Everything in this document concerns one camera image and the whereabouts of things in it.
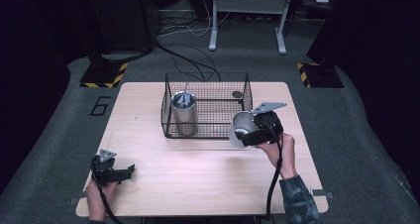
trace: wooden table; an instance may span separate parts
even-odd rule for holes
[[[251,82],[254,107],[287,102],[276,109],[296,141],[296,167],[309,189],[322,189],[290,92],[282,82]],[[256,148],[226,140],[168,139],[160,124],[163,82],[124,83],[99,149],[117,153],[114,169],[135,164],[132,179],[118,186],[111,206],[117,216],[264,215],[274,167]],[[325,197],[315,201],[328,209]],[[283,213],[279,184],[271,213]],[[88,216],[86,198],[76,207]]]

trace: small black object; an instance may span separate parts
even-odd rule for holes
[[[244,94],[241,91],[236,90],[232,92],[232,97],[234,98],[242,98],[243,96]]]
[[[297,68],[305,87],[344,88],[333,67],[317,63],[299,63]]]
[[[109,182],[121,181],[130,179],[134,172],[135,165],[127,169],[114,170],[115,159],[110,158],[104,160],[103,157],[95,155],[91,160],[92,178],[98,185],[106,186]]]
[[[244,143],[244,146],[255,146],[261,143],[277,142],[277,135],[283,132],[280,119],[273,111],[257,114],[254,117],[254,124],[258,127],[256,131],[243,134],[235,133],[237,138]]]

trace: yellow black warning tape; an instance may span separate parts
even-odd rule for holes
[[[115,77],[114,81],[111,83],[89,83],[89,82],[81,82],[80,87],[116,87],[120,83],[121,79],[123,78],[124,72],[126,71],[128,64],[124,63],[121,65],[120,70],[118,71],[117,76]]]
[[[297,69],[299,69],[300,78],[302,79],[303,85],[305,87],[311,87],[311,84],[308,80],[308,76],[306,75],[305,69],[303,67],[304,64],[310,64],[310,65],[319,65],[318,63],[298,63]]]

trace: black cable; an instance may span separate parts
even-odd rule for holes
[[[160,29],[158,30],[158,34],[157,36],[161,36],[164,34],[168,34],[171,32],[175,32],[177,29],[179,28],[190,28],[190,27],[195,27],[197,25],[199,25],[199,22],[196,19],[192,19],[188,22],[185,23],[175,23],[176,19],[183,19],[183,17],[165,17],[162,18],[162,20],[160,20],[160,23],[162,24],[162,26],[160,27]]]
[[[106,200],[106,195],[105,195],[105,193],[103,193],[103,191],[102,191],[102,185],[100,185],[100,184],[98,183],[98,181],[97,181],[97,179],[96,179],[95,172],[93,171],[93,168],[92,168],[91,170],[92,170],[92,176],[93,176],[93,179],[95,180],[96,186],[98,187],[98,190],[99,190],[99,195],[101,196],[102,202],[104,203],[105,210],[106,210],[106,212],[108,213],[108,216],[109,216],[109,217],[111,218],[111,220],[113,220],[115,223],[117,223],[117,224],[124,224],[124,223],[122,223],[120,220],[118,220],[118,218],[117,218],[117,217],[114,215],[114,213],[112,212],[111,207],[109,206],[108,201]]]
[[[282,131],[280,131],[280,134],[279,134],[279,137],[278,137],[275,134],[275,132],[273,131],[273,129],[271,128],[271,126],[269,126],[267,123],[265,123],[262,120],[260,120],[260,122],[263,123],[266,127],[268,127],[269,130],[271,131],[272,135],[274,136],[274,138],[277,142],[278,152],[279,152],[279,156],[278,156],[278,160],[277,160],[277,166],[275,167],[274,176],[272,177],[271,185],[269,186],[269,190],[268,190],[268,194],[267,194],[267,198],[266,198],[266,217],[265,217],[265,219],[268,219],[269,217],[271,217],[272,193],[274,192],[275,185],[277,184],[277,179],[278,179],[278,176],[280,175],[281,164],[283,162],[283,158],[281,156],[282,149],[283,149],[283,133],[282,133]]]
[[[220,76],[220,73],[219,73],[219,71],[217,71],[217,69],[215,68],[215,67],[212,67],[212,66],[209,66],[209,65],[206,65],[206,64],[204,64],[204,63],[201,63],[201,62],[197,62],[197,61],[195,61],[195,60],[192,60],[192,59],[190,59],[190,58],[187,58],[187,57],[185,57],[185,56],[182,56],[182,55],[180,55],[180,54],[178,54],[178,53],[175,53],[175,52],[173,52],[173,51],[171,51],[171,50],[169,50],[169,49],[167,49],[167,48],[165,48],[164,46],[162,46],[159,42],[156,42],[156,45],[157,45],[157,47],[158,48],[160,48],[160,49],[162,49],[164,52],[166,52],[166,53],[168,53],[168,54],[170,54],[171,56],[172,56],[172,58],[173,58],[173,60],[175,61],[175,59],[174,59],[174,57],[176,56],[176,57],[179,57],[179,58],[182,58],[182,59],[184,59],[185,61],[187,61],[188,63],[190,63],[190,64],[192,64],[195,68],[197,68],[197,70],[199,71],[199,73],[200,73],[200,75],[201,75],[201,79],[199,79],[199,80],[201,80],[201,81],[208,81],[212,76],[213,76],[213,74],[214,73],[216,73],[217,75],[218,75],[218,78],[219,78],[219,81],[221,81],[221,76]],[[213,65],[215,66],[215,64],[214,64],[214,62],[213,62],[213,60],[210,58],[210,56],[207,56],[211,61],[212,61],[212,63],[213,63]],[[198,65],[201,65],[201,66],[204,66],[204,67],[206,67],[206,68],[209,68],[209,69],[211,69],[211,70],[213,70],[213,73],[210,75],[210,77],[209,78],[205,78],[204,77],[204,73],[201,71],[201,69],[199,68],[199,66]]]
[[[152,48],[147,48],[147,49],[143,50],[142,52],[140,52],[138,55],[135,55],[135,56],[129,56],[129,57],[117,58],[117,59],[109,59],[109,58],[105,58],[105,59],[108,60],[108,61],[112,61],[112,62],[126,63],[126,62],[136,60],[138,58],[141,58],[143,56],[146,56],[151,51],[152,51]]]
[[[169,54],[169,55],[172,57],[173,63],[175,64],[175,67],[176,67],[176,69],[177,69],[179,72],[184,73],[184,74],[186,74],[186,75],[189,75],[189,76],[191,76],[191,77],[194,77],[194,78],[196,78],[196,79],[197,79],[197,80],[199,80],[199,81],[203,81],[203,79],[201,79],[201,78],[199,78],[199,77],[195,76],[194,74],[191,74],[191,73],[189,73],[189,72],[184,72],[184,71],[182,71],[182,70],[178,67],[178,64],[176,63],[175,56],[173,56],[172,54]]]

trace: sleeve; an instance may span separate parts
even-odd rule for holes
[[[288,224],[320,224],[318,208],[300,175],[279,181]]]

